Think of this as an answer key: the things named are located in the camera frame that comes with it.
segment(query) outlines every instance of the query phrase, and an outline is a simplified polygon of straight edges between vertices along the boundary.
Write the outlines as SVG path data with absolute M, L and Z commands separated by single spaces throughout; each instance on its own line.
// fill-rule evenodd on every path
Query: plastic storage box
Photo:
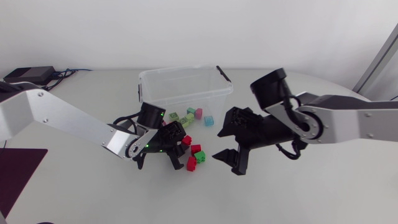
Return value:
M 176 112 L 181 119 L 188 108 L 201 108 L 201 122 L 212 116 L 217 124 L 232 91 L 231 81 L 218 66 L 164 68 L 139 74 L 139 101 L 166 109 L 166 122 L 170 122 L 170 113 Z

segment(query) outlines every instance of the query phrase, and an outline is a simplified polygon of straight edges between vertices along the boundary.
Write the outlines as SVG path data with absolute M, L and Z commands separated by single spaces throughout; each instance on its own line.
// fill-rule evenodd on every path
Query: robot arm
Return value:
M 166 152 L 175 169 L 180 169 L 178 158 L 187 149 L 177 144 L 185 136 L 181 124 L 162 125 L 165 110 L 144 103 L 137 126 L 131 118 L 120 125 L 104 124 L 98 119 L 64 102 L 31 83 L 0 83 L 0 141 L 22 131 L 38 121 L 68 134 L 103 146 L 125 160 L 134 160 L 142 168 L 146 153 Z M 135 126 L 135 131 L 128 130 Z
M 230 109 L 219 137 L 235 135 L 238 150 L 225 149 L 213 157 L 244 175 L 251 149 L 275 144 L 289 159 L 298 159 L 307 144 L 328 144 L 352 139 L 398 141 L 396 130 L 398 102 L 367 102 L 349 96 L 316 96 L 302 93 L 293 96 L 278 69 L 251 84 L 261 109 L 270 115 L 262 117 L 249 108 Z M 298 108 L 293 109 L 290 99 Z M 295 154 L 279 143 L 292 141 Z

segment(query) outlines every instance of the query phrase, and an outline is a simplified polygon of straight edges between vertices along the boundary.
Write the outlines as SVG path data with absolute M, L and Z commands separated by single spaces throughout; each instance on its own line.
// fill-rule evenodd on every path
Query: power adapter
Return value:
M 3 79 L 7 83 L 31 82 L 36 85 L 47 85 L 55 72 L 53 66 L 17 68 Z

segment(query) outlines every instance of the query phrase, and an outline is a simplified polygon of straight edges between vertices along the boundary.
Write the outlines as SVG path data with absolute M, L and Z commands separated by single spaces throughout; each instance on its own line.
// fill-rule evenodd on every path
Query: red block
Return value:
M 190 136 L 185 136 L 183 139 L 182 139 L 182 144 L 186 144 L 187 146 L 190 146 L 191 145 L 191 143 L 192 143 L 192 138 L 190 137 Z
M 187 170 L 193 172 L 197 167 L 197 159 L 190 156 L 187 162 Z
M 191 154 L 192 154 L 192 156 L 195 153 L 200 152 L 200 151 L 201 151 L 201 146 L 200 145 L 192 145 L 191 146 Z
M 201 108 L 198 108 L 196 111 L 195 111 L 195 118 L 196 119 L 201 119 L 201 114 L 203 113 L 203 110 L 201 109 Z

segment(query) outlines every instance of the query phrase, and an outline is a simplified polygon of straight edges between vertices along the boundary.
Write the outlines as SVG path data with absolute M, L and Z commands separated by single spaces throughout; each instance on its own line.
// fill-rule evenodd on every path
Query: cube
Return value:
M 197 159 L 190 156 L 187 162 L 187 170 L 193 172 L 197 166 Z
M 179 123 L 181 123 L 181 125 L 182 125 L 183 128 L 186 128 L 186 127 L 189 126 L 189 121 L 188 121 L 187 118 L 182 118 L 182 119 L 180 119 L 180 120 L 179 120 Z
M 191 155 L 193 156 L 195 153 L 201 151 L 200 145 L 191 145 Z
M 182 142 L 182 144 L 190 146 L 192 143 L 192 138 L 191 138 L 191 136 L 187 135 L 181 140 L 181 142 Z
M 193 156 L 197 159 L 197 163 L 201 164 L 202 162 L 205 162 L 206 160 L 206 154 L 203 151 L 195 153 Z
M 169 118 L 171 121 L 178 121 L 180 118 L 178 117 L 178 114 L 176 112 L 170 113 Z
M 195 119 L 195 115 L 193 115 L 193 113 L 189 113 L 189 114 L 185 115 L 185 118 L 187 118 L 188 122 L 191 124 L 193 122 L 193 120 Z
M 189 114 L 189 113 L 195 114 L 195 109 L 193 109 L 193 108 L 188 108 L 188 109 L 187 109 L 187 114 Z
M 205 116 L 205 126 L 212 126 L 214 125 L 214 120 L 212 116 Z
M 201 108 L 198 108 L 198 109 L 195 111 L 195 118 L 196 118 L 196 119 L 201 119 L 202 113 L 203 113 L 203 110 L 202 110 Z

